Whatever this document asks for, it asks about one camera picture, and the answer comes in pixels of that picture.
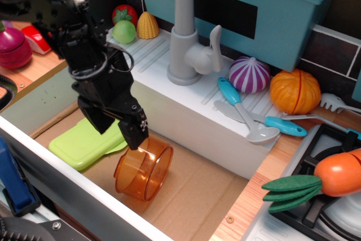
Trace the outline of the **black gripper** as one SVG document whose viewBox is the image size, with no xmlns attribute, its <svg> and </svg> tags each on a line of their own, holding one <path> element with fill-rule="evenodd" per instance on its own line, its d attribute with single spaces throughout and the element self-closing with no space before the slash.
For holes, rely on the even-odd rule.
<svg viewBox="0 0 361 241">
<path fill-rule="evenodd" d="M 100 134 L 118 120 L 124 140 L 136 150 L 148 138 L 148 122 L 131 94 L 133 57 L 119 46 L 69 46 L 66 60 L 83 115 Z"/>
</svg>

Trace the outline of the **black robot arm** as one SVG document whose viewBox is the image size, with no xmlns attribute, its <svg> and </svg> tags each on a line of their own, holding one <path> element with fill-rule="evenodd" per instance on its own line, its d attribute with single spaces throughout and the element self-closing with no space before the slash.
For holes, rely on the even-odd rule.
<svg viewBox="0 0 361 241">
<path fill-rule="evenodd" d="M 1 19 L 31 23 L 65 60 L 78 106 L 100 133 L 115 120 L 135 150 L 148 137 L 147 118 L 131 94 L 133 57 L 107 41 L 119 0 L 1 0 Z"/>
</svg>

